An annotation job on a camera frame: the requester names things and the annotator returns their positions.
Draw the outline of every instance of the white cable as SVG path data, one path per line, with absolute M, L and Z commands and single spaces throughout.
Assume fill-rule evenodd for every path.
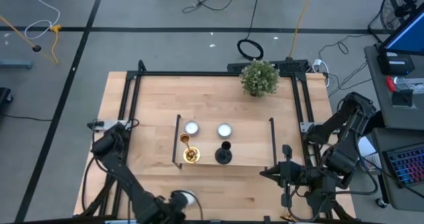
M 38 1 L 40 1 L 43 5 L 46 5 L 47 7 L 49 7 L 49 8 L 51 8 L 51 9 L 54 9 L 56 12 L 58 12 L 58 18 L 56 19 L 56 21 L 54 21 L 54 23 L 52 23 L 51 21 L 48 21 L 48 20 L 40 20 L 40 21 L 36 21 L 35 23 L 33 23 L 33 24 L 31 24 L 31 25 L 29 25 L 26 29 L 25 29 L 25 31 L 24 31 L 24 35 L 25 35 L 25 37 L 27 38 L 27 39 L 37 39 L 37 38 L 40 38 L 41 36 L 43 36 L 49 29 L 50 29 L 50 27 L 53 27 L 58 21 L 59 21 L 59 18 L 60 18 L 60 11 L 59 10 L 57 10 L 57 8 L 55 8 L 55 7 L 53 7 L 53 6 L 50 6 L 50 5 L 48 5 L 48 4 L 46 4 L 45 2 L 43 2 L 42 0 L 38 0 Z M 33 37 L 33 38 L 30 38 L 30 37 L 28 37 L 28 35 L 27 35 L 27 32 L 28 32 L 28 29 L 30 28 L 30 27 L 33 27 L 34 25 L 36 25 L 36 24 L 38 24 L 38 23 L 44 23 L 44 22 L 47 22 L 48 24 L 49 24 L 49 27 L 48 28 L 46 28 L 46 30 L 44 31 L 44 32 L 42 32 L 41 34 L 39 34 L 38 36 L 35 36 L 35 37 Z
M 326 69 L 326 71 L 327 71 L 327 74 L 330 74 L 330 71 L 329 71 L 329 67 L 327 66 L 327 64 L 324 62 L 324 61 L 322 61 L 321 59 L 315 59 L 315 61 L 314 61 L 314 63 L 313 63 L 313 65 L 312 65 L 312 70 L 313 70 L 313 72 L 314 73 L 317 73 L 317 71 L 315 71 L 315 66 L 318 66 L 318 69 L 319 69 L 319 67 L 320 67 L 320 65 L 321 64 L 324 64 L 324 66 L 325 66 L 325 69 Z M 325 87 L 327 88 L 327 87 L 329 87 L 330 86 L 330 78 L 327 78 L 327 84 L 325 84 Z

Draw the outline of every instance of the potted plant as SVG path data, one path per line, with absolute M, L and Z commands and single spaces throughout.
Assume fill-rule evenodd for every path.
M 275 93 L 280 71 L 274 66 L 268 61 L 253 60 L 250 66 L 243 68 L 240 77 L 244 92 L 255 97 Z

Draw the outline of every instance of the gray concrete floor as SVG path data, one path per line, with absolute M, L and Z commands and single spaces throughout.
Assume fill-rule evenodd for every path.
M 63 27 L 84 27 L 95 0 L 44 0 L 57 7 Z M 210 0 L 222 7 L 228 0 Z M 259 0 L 253 26 L 256 28 L 295 28 L 305 0 Z M 311 0 L 301 28 L 365 29 L 378 12 L 381 0 Z M 254 0 L 234 0 L 220 12 L 200 8 L 182 14 L 195 0 L 102 0 L 94 21 L 95 27 L 248 27 Z M 16 26 L 27 26 L 40 19 L 55 19 L 55 12 L 35 0 L 0 0 L 0 13 Z M 13 32 L 0 32 L 0 58 L 33 60 L 32 70 L 0 70 L 0 86 L 13 90 L 14 102 L 7 113 L 49 119 L 53 116 L 66 77 L 80 43 L 82 32 L 61 32 L 55 65 L 32 52 Z M 76 72 L 62 118 L 36 187 L 26 220 L 72 216 L 83 167 L 90 145 L 85 124 L 98 114 L 109 71 L 136 69 L 143 59 L 148 70 L 225 71 L 228 63 L 245 62 L 236 43 L 245 33 L 231 32 L 91 32 Z M 295 59 L 313 62 L 325 44 L 332 44 L 346 34 L 299 34 L 293 54 Z M 283 60 L 290 51 L 293 34 L 253 33 L 250 38 L 265 50 L 265 60 Z M 54 35 L 48 33 L 36 42 L 49 53 Z M 364 59 L 363 48 L 375 43 L 371 36 L 350 38 L 345 44 L 350 53 L 337 47 L 322 55 L 330 73 L 344 79 Z M 370 78 L 363 69 L 346 85 Z M 332 80 L 328 91 L 336 88 Z M 372 82 L 340 91 L 330 98 L 333 111 L 337 102 L 350 91 L 357 91 L 378 106 Z M 15 219 L 27 188 L 36 159 L 50 123 L 4 117 L 0 125 L 0 223 Z M 350 188 L 369 190 L 371 182 L 357 172 Z M 365 221 L 416 223 L 423 213 L 379 209 L 379 196 L 354 196 L 354 207 Z

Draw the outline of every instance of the white candle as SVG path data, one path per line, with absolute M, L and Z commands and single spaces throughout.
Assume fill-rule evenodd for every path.
M 195 121 L 188 121 L 185 124 L 184 130 L 189 135 L 194 135 L 199 130 L 199 125 Z
M 231 135 L 231 126 L 227 123 L 222 123 L 218 126 L 218 135 L 221 138 L 227 138 Z

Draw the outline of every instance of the red object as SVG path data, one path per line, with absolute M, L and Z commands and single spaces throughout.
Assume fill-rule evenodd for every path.
M 391 92 L 396 91 L 396 85 L 395 85 L 395 82 L 393 81 L 392 77 L 389 77 L 389 76 L 386 77 L 386 84 L 387 84 L 387 87 L 389 88 L 389 90 Z

